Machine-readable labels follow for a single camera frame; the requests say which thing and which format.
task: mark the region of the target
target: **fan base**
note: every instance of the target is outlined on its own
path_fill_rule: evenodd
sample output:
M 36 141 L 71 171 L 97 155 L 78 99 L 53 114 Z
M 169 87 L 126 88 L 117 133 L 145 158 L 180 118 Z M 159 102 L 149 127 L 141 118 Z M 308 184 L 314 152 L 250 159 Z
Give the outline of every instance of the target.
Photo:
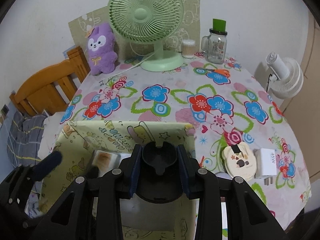
M 141 67 L 144 70 L 153 71 L 153 72 L 163 72 L 168 70 L 173 70 L 182 66 L 184 63 L 184 59 L 180 53 L 171 51 L 171 50 L 164 50 L 163 58 L 157 59 L 155 55 L 147 59 L 146 61 L 141 63 Z

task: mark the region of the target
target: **table fan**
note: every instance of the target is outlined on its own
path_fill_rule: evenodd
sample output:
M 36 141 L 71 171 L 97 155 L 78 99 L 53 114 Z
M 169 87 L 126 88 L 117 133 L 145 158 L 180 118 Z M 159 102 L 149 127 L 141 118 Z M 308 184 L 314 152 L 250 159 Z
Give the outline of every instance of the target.
M 303 85 L 303 72 L 295 59 L 281 59 L 278 54 L 271 52 L 266 62 L 273 72 L 270 89 L 277 98 L 292 98 L 299 93 Z
M 143 69 L 162 72 L 183 64 L 180 53 L 164 51 L 162 45 L 180 26 L 182 0 L 109 0 L 108 6 L 109 23 L 116 33 L 129 42 L 154 45 L 154 52 L 142 60 Z

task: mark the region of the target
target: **fan stand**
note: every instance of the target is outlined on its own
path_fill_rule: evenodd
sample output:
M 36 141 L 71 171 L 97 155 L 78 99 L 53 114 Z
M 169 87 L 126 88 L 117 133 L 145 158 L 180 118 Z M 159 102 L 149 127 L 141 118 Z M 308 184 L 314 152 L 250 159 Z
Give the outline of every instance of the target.
M 144 70 L 163 72 L 178 68 L 184 63 L 184 59 L 180 53 L 171 50 L 163 50 L 162 41 L 156 41 L 154 43 L 154 50 L 155 53 L 151 52 L 142 59 L 144 60 L 154 53 L 153 56 L 141 63 L 141 68 Z

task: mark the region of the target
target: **floral tablecloth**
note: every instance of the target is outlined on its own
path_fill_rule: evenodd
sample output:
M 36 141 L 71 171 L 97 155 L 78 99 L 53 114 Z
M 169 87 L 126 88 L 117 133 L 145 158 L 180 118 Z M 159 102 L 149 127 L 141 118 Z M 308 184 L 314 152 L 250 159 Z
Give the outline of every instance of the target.
M 249 184 L 286 228 L 311 197 L 309 175 L 289 124 L 255 78 L 233 58 L 214 65 L 201 53 L 171 71 L 137 67 L 115 76 L 137 61 L 126 60 L 108 75 L 89 74 L 61 127 L 68 120 L 189 122 L 195 127 L 191 154 L 214 173 L 225 171 L 221 152 L 227 145 L 244 141 L 252 150 L 275 149 L 278 174 Z M 148 140 L 143 129 L 135 135 Z

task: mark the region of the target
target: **metal screw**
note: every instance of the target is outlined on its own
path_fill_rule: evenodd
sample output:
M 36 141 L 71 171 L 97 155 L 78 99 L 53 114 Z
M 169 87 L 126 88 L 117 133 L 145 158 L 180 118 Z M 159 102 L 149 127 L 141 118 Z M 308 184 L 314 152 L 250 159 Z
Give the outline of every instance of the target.
M 76 183 L 81 184 L 82 182 L 84 182 L 84 177 L 76 178 Z
M 208 171 L 207 171 L 206 169 L 204 169 L 204 168 L 200 168 L 200 169 L 198 170 L 198 173 L 201 174 L 201 175 L 205 175 L 205 174 L 208 173 Z
M 122 172 L 121 169 L 113 169 L 112 170 L 113 175 L 119 175 L 121 172 Z
M 243 178 L 237 176 L 237 177 L 235 177 L 235 182 L 242 183 L 243 182 Z

